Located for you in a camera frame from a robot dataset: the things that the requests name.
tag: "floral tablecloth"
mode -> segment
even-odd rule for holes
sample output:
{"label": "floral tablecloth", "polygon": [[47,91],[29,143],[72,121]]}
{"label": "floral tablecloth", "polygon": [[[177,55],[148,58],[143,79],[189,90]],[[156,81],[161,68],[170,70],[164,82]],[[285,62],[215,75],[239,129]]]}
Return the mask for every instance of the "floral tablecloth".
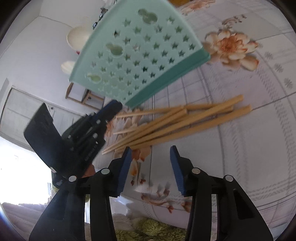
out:
{"label": "floral tablecloth", "polygon": [[[221,102],[243,94],[238,107],[251,104],[254,110],[217,128],[135,150],[123,196],[133,201],[130,208],[186,228],[191,200],[179,193],[169,158],[176,145],[209,175],[233,175],[277,236],[296,213],[296,34],[266,0],[195,0],[180,11],[211,60],[142,107]],[[122,138],[113,132],[155,117],[114,120],[108,145]],[[107,167],[114,157],[98,155],[96,168]],[[214,196],[212,205],[215,240]]]}

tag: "bundle of chopsticks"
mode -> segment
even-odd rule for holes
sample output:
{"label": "bundle of chopsticks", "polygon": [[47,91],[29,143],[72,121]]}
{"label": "bundle of chopsticks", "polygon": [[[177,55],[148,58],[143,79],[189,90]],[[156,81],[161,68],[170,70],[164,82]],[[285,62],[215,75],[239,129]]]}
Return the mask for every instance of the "bundle of chopsticks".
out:
{"label": "bundle of chopsticks", "polygon": [[[179,107],[118,114],[116,118],[163,113],[161,117],[156,118],[147,125],[133,127],[117,132],[118,134],[128,133],[128,135],[104,149],[102,154],[107,154],[114,150],[115,152],[122,152],[127,146],[129,146],[132,150],[135,150],[168,142],[239,118],[252,111],[251,105],[234,110],[233,106],[238,102],[241,102],[243,98],[243,95],[238,95],[219,104],[190,104]],[[200,123],[187,129],[183,128],[197,122]]]}

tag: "white door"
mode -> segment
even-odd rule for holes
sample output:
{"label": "white door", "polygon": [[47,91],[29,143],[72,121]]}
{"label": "white door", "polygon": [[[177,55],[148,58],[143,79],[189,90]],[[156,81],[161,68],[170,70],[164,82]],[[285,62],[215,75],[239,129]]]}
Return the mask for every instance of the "white door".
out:
{"label": "white door", "polygon": [[[32,150],[24,137],[24,130],[42,103],[42,100],[16,89],[11,89],[0,122],[0,136],[21,147]],[[54,105],[48,103],[46,105],[60,134],[81,117]]]}

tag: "green plastic basket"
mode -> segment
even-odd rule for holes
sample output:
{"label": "green plastic basket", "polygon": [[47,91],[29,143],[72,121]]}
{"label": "green plastic basket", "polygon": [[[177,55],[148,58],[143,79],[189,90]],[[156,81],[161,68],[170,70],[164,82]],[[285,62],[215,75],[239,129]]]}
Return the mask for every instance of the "green plastic basket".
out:
{"label": "green plastic basket", "polygon": [[88,39],[69,81],[134,108],[209,59],[166,0],[120,0]]}

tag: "metal rivet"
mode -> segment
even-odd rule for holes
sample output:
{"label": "metal rivet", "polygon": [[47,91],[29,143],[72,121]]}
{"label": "metal rivet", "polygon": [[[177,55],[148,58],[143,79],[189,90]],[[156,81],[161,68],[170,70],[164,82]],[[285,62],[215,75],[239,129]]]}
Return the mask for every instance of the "metal rivet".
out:
{"label": "metal rivet", "polygon": [[101,170],[101,173],[104,175],[108,174],[109,172],[110,172],[110,170],[108,168],[104,168]]}
{"label": "metal rivet", "polygon": [[225,179],[229,182],[232,182],[233,181],[233,176],[230,176],[230,175],[226,175],[225,176]]}
{"label": "metal rivet", "polygon": [[69,182],[74,182],[76,180],[77,180],[77,177],[76,176],[69,177]]}
{"label": "metal rivet", "polygon": [[50,169],[53,173],[57,173],[57,171],[55,169],[53,169],[52,167],[50,167]]}
{"label": "metal rivet", "polygon": [[191,171],[194,174],[200,174],[200,170],[198,168],[193,168]]}

